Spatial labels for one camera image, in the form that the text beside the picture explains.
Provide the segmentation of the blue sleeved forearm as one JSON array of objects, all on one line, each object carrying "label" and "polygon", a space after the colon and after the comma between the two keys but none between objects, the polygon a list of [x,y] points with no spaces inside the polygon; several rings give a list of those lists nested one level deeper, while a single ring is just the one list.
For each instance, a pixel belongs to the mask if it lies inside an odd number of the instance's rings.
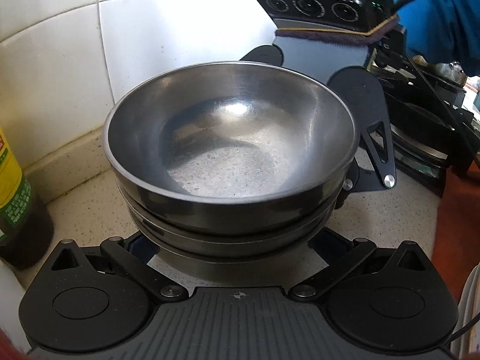
[{"label": "blue sleeved forearm", "polygon": [[427,63],[457,62],[479,74],[479,0],[415,0],[399,11],[406,51]]}]

